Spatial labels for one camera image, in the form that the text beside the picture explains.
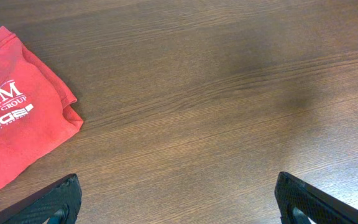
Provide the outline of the orange soccer t-shirt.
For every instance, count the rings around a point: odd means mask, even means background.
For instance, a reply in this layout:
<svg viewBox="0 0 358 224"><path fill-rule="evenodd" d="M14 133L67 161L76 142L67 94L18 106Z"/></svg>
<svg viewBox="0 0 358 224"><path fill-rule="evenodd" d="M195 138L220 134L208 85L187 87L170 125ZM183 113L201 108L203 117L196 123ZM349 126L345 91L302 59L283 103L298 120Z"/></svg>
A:
<svg viewBox="0 0 358 224"><path fill-rule="evenodd" d="M65 83L0 27L0 190L80 130L75 102Z"/></svg>

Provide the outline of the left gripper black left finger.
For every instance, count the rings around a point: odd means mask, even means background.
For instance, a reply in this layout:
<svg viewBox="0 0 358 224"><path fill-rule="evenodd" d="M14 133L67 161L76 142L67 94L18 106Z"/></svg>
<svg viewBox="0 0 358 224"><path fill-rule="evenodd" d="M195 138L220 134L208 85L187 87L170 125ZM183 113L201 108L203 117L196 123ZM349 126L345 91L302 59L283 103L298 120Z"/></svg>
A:
<svg viewBox="0 0 358 224"><path fill-rule="evenodd" d="M75 223L81 208L78 176L68 174L0 211L0 223Z"/></svg>

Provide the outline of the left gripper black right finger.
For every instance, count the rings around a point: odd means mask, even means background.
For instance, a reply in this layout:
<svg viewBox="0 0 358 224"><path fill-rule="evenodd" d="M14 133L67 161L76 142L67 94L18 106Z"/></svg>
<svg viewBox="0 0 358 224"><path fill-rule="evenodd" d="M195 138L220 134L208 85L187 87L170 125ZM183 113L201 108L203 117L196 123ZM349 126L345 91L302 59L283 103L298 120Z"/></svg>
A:
<svg viewBox="0 0 358 224"><path fill-rule="evenodd" d="M275 198L283 224L358 224L358 210L309 183L280 172Z"/></svg>

